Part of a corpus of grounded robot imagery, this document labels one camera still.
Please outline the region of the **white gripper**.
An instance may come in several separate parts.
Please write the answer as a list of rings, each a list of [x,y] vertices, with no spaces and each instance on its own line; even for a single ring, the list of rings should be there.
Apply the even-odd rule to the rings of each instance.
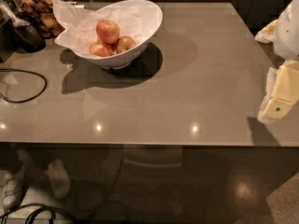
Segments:
[[[273,43],[274,52],[285,61],[279,69],[270,68],[266,77],[266,95],[257,119],[271,124],[283,119],[299,101],[299,0],[292,0],[278,20],[271,21],[255,40]]]

